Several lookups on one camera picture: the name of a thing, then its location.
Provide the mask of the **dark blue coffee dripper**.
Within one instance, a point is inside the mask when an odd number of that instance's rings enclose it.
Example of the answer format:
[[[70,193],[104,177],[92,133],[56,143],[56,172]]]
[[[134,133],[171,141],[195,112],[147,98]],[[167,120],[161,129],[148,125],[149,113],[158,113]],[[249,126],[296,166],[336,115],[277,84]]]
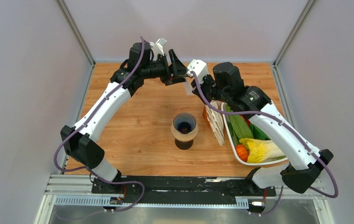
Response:
[[[192,132],[196,126],[196,119],[190,113],[180,113],[173,119],[173,127],[181,134]]]

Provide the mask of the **green bok choy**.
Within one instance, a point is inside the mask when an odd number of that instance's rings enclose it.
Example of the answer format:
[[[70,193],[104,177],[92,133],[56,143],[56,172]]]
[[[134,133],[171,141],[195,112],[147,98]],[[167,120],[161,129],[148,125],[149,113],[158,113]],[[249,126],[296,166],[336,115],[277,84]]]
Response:
[[[257,126],[250,124],[252,135],[257,140],[270,140],[270,138]]]

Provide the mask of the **green leaf vegetable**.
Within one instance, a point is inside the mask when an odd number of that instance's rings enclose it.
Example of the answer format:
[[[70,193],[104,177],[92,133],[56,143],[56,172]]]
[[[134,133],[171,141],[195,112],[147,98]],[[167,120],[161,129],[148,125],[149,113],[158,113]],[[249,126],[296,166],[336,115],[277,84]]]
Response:
[[[253,139],[253,133],[249,125],[241,115],[225,115],[227,119],[228,130],[237,140]]]

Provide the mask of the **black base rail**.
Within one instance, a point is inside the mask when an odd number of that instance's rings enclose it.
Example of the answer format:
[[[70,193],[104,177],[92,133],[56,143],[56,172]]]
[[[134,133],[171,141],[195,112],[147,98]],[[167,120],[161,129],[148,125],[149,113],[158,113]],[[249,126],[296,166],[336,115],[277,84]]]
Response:
[[[260,209],[268,196],[275,196],[274,187],[261,189],[251,180],[232,177],[193,176],[122,176],[110,184],[94,178],[94,194],[115,194],[112,203],[118,205],[153,204],[160,206],[212,206],[240,205],[251,209],[253,205],[241,199],[260,198]]]

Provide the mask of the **white plastic tray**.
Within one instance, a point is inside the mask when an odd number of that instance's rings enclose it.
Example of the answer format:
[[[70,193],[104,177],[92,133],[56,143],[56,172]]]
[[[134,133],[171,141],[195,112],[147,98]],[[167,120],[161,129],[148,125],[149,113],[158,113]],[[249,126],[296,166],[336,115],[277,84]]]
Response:
[[[280,162],[288,161],[288,158],[285,156],[277,157],[277,158],[269,158],[269,159],[266,159],[260,163],[247,163],[247,162],[241,160],[236,152],[236,149],[235,149],[235,146],[239,144],[239,141],[237,140],[237,137],[234,135],[234,131],[232,129],[230,118],[228,115],[222,114],[222,119],[223,119],[223,123],[224,123],[225,129],[226,129],[226,136],[228,137],[231,148],[232,148],[232,152],[233,152],[236,160],[239,163],[246,165],[246,166],[258,167],[258,166],[267,166],[267,165],[273,165],[273,164],[277,164]]]

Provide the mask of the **red pepper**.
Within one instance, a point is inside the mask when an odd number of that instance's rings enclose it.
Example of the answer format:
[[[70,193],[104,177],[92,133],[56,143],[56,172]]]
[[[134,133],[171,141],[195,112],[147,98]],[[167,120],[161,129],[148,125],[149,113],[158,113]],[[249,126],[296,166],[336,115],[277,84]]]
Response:
[[[241,115],[241,117],[242,117],[243,120],[246,122],[246,124],[247,124],[248,126],[250,126],[250,122],[249,122],[247,119],[245,119],[242,115]]]

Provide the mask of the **wooden ring dripper holder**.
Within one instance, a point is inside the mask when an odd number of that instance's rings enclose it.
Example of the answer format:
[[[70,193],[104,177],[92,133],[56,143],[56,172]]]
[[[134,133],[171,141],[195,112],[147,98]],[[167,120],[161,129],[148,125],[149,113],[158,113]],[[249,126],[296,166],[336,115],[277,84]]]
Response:
[[[188,122],[182,122],[181,124],[171,124],[171,133],[175,140],[180,142],[189,142],[194,140],[199,131],[198,125],[191,125]]]

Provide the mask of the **stack of paper filters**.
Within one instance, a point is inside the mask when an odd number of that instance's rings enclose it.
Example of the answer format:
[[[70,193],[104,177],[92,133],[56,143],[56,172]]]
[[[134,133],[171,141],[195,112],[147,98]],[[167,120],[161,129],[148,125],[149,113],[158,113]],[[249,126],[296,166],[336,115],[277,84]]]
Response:
[[[225,144],[224,122],[220,113],[204,105],[202,116],[220,146]]]

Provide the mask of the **aluminium frame post left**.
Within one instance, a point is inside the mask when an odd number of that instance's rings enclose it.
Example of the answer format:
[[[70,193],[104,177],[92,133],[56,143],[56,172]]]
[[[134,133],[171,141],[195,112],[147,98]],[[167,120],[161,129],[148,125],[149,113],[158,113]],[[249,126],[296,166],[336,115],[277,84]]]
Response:
[[[79,31],[79,28],[69,10],[69,7],[67,6],[66,2],[64,0],[55,0],[55,2],[58,4],[62,15],[64,16],[64,18],[66,19],[66,22],[68,24],[68,26],[70,27],[71,31],[73,32],[81,50],[83,51],[87,61],[89,62],[89,64],[91,65],[92,68],[95,67],[95,60],[81,34],[81,32]]]

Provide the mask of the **aluminium frame post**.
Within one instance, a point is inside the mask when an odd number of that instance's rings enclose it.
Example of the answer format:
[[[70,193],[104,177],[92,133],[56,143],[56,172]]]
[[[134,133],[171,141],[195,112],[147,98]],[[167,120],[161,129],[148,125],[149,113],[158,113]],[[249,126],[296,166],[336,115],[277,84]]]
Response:
[[[300,31],[302,25],[304,24],[305,20],[309,16],[310,12],[312,11],[312,8],[314,7],[314,5],[316,3],[317,3],[317,0],[308,0],[306,2],[302,12],[300,13],[299,17],[297,18],[292,30],[290,31],[287,39],[285,40],[282,48],[280,49],[279,53],[276,56],[276,59],[273,62],[273,65],[274,65],[275,68],[277,68],[278,65],[281,63],[281,61],[283,60],[283,58],[284,58],[285,54],[287,53],[290,45],[294,41],[296,35]]]
[[[62,15],[64,16],[64,18],[66,19],[66,22],[68,24],[68,26],[70,27],[71,31],[73,32],[81,50],[83,51],[87,61],[89,62],[89,64],[91,65],[92,68],[95,67],[95,60],[81,34],[81,32],[79,31],[79,28],[69,10],[69,7],[67,6],[66,2],[64,0],[55,0],[55,2],[58,4]]]

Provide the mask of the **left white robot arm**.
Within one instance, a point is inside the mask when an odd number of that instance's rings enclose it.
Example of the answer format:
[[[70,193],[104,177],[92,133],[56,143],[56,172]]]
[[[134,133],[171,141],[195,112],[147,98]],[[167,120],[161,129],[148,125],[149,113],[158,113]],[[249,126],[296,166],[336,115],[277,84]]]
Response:
[[[100,177],[110,193],[120,191],[122,181],[117,177],[119,170],[107,161],[105,151],[97,144],[108,122],[143,86],[144,80],[159,78],[166,86],[185,82],[187,68],[173,49],[165,53],[166,42],[160,38],[156,42],[134,43],[128,59],[114,72],[87,114],[73,126],[64,126],[61,130],[65,153]]]

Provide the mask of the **glass carafe red lid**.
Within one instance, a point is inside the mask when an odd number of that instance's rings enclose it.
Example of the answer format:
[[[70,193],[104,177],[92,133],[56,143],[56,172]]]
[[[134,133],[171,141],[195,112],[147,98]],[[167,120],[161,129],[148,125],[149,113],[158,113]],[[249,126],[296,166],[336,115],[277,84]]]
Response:
[[[175,139],[175,145],[181,150],[187,150],[192,147],[194,140],[180,141]]]

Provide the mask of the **aluminium frame post right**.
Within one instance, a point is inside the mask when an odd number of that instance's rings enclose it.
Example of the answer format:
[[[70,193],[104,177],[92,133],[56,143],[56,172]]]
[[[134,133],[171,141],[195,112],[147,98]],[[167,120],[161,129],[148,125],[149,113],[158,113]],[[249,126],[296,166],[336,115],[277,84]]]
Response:
[[[273,62],[273,65],[274,65],[275,68],[277,68],[278,65],[281,63],[281,61],[283,60],[283,58],[284,58],[285,54],[287,53],[290,45],[294,41],[296,35],[300,31],[302,25],[304,24],[305,20],[309,16],[310,12],[312,11],[312,8],[314,7],[314,5],[316,3],[317,3],[317,0],[308,0],[306,2],[302,12],[300,13],[299,17],[297,18],[292,30],[290,31],[287,39],[285,40],[282,48],[280,49],[279,53],[276,56],[276,59]]]

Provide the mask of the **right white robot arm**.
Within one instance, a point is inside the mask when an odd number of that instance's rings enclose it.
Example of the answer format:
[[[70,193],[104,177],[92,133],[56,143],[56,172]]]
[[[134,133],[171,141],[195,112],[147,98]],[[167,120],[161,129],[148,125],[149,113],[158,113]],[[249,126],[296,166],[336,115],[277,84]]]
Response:
[[[287,186],[303,194],[308,189],[315,190],[312,184],[322,171],[326,171],[334,185],[334,193],[330,197],[337,197],[338,187],[327,167],[333,158],[332,152],[320,150],[303,138],[263,90],[244,84],[236,66],[231,62],[219,63],[210,75],[207,64],[198,61],[189,66],[187,74],[194,78],[192,92],[205,104],[209,105],[211,100],[226,103],[231,108],[231,112],[225,112],[226,115],[243,116],[263,131],[289,160],[284,165],[254,168],[246,177],[245,188],[249,194],[258,195],[271,186]]]

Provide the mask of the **yellow napa cabbage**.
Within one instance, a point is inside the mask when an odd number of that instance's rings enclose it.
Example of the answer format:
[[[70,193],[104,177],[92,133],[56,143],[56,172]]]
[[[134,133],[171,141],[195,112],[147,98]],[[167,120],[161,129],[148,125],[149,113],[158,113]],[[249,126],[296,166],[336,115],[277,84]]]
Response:
[[[248,163],[261,163],[269,159],[279,160],[286,157],[272,140],[243,138],[239,142],[248,150]]]

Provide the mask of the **orange tomato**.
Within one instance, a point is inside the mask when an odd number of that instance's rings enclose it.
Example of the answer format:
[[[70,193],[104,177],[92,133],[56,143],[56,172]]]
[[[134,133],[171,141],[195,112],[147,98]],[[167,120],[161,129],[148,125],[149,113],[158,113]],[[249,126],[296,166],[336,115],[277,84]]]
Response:
[[[247,162],[248,161],[248,157],[249,157],[249,151],[246,149],[246,147],[242,144],[236,145],[235,146],[235,151],[238,155],[238,157],[244,161]]]

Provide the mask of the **white paper coffee filter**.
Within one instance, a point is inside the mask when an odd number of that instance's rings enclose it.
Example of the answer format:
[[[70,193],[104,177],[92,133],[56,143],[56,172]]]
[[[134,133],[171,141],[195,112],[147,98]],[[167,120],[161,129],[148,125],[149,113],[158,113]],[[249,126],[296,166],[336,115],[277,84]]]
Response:
[[[184,82],[184,88],[185,88],[185,91],[186,91],[186,94],[187,94],[187,95],[194,95],[194,94],[192,93],[193,88],[192,88],[192,86],[191,86],[190,81],[185,81],[185,82]]]

